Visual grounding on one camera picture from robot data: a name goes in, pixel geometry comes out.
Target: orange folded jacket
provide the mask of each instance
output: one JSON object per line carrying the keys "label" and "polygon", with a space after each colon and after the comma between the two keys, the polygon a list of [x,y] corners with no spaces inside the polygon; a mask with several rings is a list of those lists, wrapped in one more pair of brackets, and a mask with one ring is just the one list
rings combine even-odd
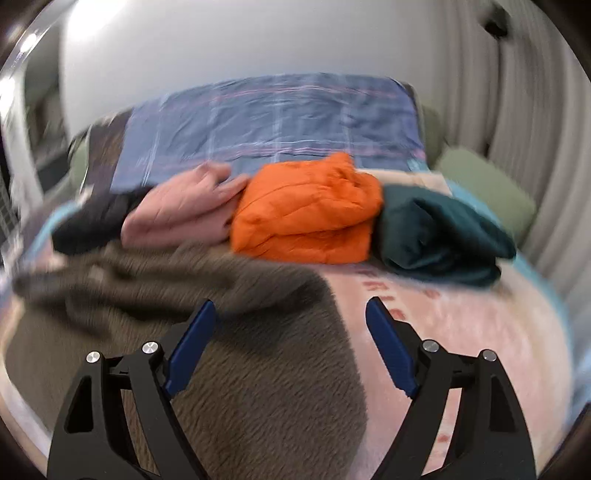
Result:
{"label": "orange folded jacket", "polygon": [[244,191],[230,244],[268,260],[362,262],[382,201],[379,180],[357,172],[346,153],[265,165]]}

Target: pink folded cloth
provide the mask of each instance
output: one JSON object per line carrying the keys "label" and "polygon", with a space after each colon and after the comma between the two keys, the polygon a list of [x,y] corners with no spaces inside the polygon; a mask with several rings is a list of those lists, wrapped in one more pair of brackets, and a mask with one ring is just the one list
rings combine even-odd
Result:
{"label": "pink folded cloth", "polygon": [[230,221],[248,175],[225,181],[230,166],[207,162],[152,189],[125,219],[124,247],[165,248],[228,238]]}

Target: blue plaid blanket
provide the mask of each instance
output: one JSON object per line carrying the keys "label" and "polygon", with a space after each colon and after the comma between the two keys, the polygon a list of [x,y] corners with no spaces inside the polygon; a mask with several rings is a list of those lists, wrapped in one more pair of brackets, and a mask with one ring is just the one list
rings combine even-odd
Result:
{"label": "blue plaid blanket", "polygon": [[417,111],[389,78],[326,73],[220,82],[140,105],[127,122],[111,189],[157,184],[206,160],[232,175],[346,151],[358,167],[424,162]]}

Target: blue gripper pad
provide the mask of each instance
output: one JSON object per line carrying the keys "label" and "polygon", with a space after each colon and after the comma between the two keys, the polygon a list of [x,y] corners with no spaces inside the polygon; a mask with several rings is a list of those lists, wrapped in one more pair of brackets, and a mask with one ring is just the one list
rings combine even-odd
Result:
{"label": "blue gripper pad", "polygon": [[216,320],[216,308],[213,302],[208,300],[197,312],[187,332],[170,356],[168,378],[164,384],[164,389],[170,398],[187,388],[193,371],[213,335]]}
{"label": "blue gripper pad", "polygon": [[365,322],[388,368],[392,382],[407,396],[414,398],[418,384],[414,378],[414,360],[394,329],[394,320],[378,299],[365,307]]}

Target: dark green folded cloth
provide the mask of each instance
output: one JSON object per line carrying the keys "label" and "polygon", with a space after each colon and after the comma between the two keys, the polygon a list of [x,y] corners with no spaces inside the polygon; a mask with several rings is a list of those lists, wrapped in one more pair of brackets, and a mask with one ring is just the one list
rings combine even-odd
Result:
{"label": "dark green folded cloth", "polygon": [[469,205],[422,187],[387,185],[373,240],[374,254],[399,275],[487,287],[513,258],[515,244]]}

